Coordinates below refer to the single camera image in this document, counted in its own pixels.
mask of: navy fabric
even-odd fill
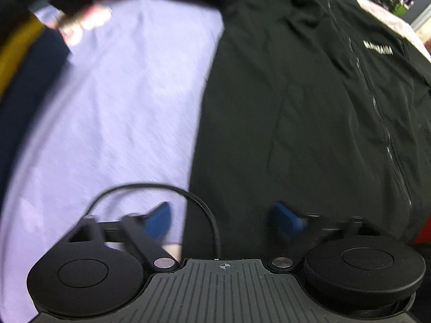
[[[57,78],[69,49],[56,30],[45,29],[0,100],[0,196],[35,112]]]

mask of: black cable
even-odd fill
[[[217,258],[217,259],[221,258],[220,231],[218,230],[216,218],[214,217],[210,208],[197,195],[195,195],[191,192],[187,192],[186,190],[184,190],[182,188],[174,187],[173,185],[166,185],[166,184],[161,184],[161,183],[128,183],[128,184],[123,184],[123,185],[111,187],[111,188],[103,191],[98,196],[96,196],[96,198],[93,199],[93,201],[91,202],[91,204],[88,206],[87,210],[85,211],[84,216],[90,215],[90,213],[94,210],[94,208],[98,204],[98,202],[100,202],[100,200],[102,198],[106,197],[108,194],[111,194],[113,192],[116,192],[116,191],[122,190],[122,189],[144,189],[144,188],[167,189],[167,190],[176,192],[176,193],[182,195],[184,198],[191,200],[192,202],[197,204],[202,209],[202,211],[205,213],[206,218],[210,222],[211,229],[213,231],[213,238],[214,238],[215,258]]]

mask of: ribbed black plate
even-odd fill
[[[40,314],[33,323],[76,323]],[[111,315],[88,323],[354,323],[317,305],[295,277],[273,274],[260,260],[189,260],[155,275],[144,293]],[[374,323],[414,323],[406,313]]]

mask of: round black pad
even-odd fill
[[[75,260],[63,265],[57,273],[61,283],[72,288],[88,288],[108,275],[108,267],[100,261]]]
[[[93,317],[129,303],[144,271],[126,252],[85,241],[54,246],[30,270],[27,289],[38,309],[61,317]]]
[[[384,269],[394,263],[391,254],[374,248],[354,248],[343,252],[344,262],[360,269]]]
[[[304,272],[314,288],[332,299],[381,307],[404,300],[419,288],[425,262],[393,238],[351,236],[311,249]]]

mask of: light purple fabric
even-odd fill
[[[26,140],[0,220],[0,317],[37,313],[32,265],[112,185],[188,188],[200,102],[223,23],[218,11],[169,0],[105,0],[111,21],[85,31]],[[52,15],[52,8],[40,13]],[[100,221],[174,206],[167,237],[180,243],[185,201],[160,191],[107,198]]]

